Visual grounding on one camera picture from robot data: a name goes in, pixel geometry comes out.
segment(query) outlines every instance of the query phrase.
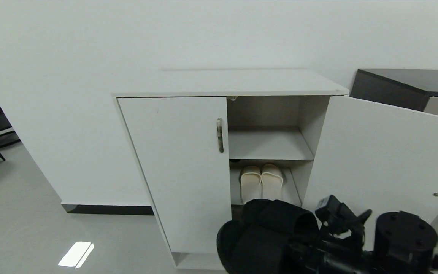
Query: black cylinder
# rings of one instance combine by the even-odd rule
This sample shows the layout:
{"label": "black cylinder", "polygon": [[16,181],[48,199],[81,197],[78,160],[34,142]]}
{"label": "black cylinder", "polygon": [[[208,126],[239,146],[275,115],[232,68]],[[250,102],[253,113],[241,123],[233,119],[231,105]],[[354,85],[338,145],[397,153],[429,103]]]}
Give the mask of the black cylinder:
{"label": "black cylinder", "polygon": [[437,242],[435,229],[417,215],[388,212],[376,220],[373,257],[387,272],[426,273]]}

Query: door handle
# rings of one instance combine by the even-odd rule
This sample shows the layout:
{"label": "door handle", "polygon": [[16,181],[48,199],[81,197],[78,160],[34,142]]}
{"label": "door handle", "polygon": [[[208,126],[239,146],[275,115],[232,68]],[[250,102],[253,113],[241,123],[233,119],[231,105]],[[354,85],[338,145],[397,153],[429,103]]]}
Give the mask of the door handle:
{"label": "door handle", "polygon": [[219,143],[219,152],[224,152],[224,143],[222,142],[222,119],[217,118],[217,142]]}

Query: gray floor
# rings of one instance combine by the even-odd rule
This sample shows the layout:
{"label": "gray floor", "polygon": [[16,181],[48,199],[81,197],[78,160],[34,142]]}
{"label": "gray floor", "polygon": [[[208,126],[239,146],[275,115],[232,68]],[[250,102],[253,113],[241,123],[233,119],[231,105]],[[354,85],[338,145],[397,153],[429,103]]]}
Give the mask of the gray floor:
{"label": "gray floor", "polygon": [[[22,144],[2,153],[1,274],[189,273],[175,270],[155,217],[68,214]],[[57,265],[76,241],[95,246],[82,267]]]}

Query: black baseboard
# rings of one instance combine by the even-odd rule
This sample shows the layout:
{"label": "black baseboard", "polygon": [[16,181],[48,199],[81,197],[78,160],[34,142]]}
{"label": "black baseboard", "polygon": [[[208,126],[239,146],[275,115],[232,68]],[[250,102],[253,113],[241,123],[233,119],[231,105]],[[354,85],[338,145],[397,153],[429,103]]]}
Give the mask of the black baseboard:
{"label": "black baseboard", "polygon": [[68,205],[62,204],[67,213],[101,215],[154,215],[151,206]]}

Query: white slipper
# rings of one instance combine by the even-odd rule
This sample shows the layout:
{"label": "white slipper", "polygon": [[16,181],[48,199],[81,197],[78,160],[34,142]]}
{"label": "white slipper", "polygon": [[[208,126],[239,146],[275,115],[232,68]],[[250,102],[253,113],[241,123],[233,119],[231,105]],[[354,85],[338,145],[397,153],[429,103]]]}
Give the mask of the white slipper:
{"label": "white slipper", "polygon": [[261,170],[263,184],[263,199],[282,200],[283,175],[280,168],[267,164]]}
{"label": "white slipper", "polygon": [[261,172],[257,166],[248,166],[241,171],[241,202],[243,204],[261,198]]}

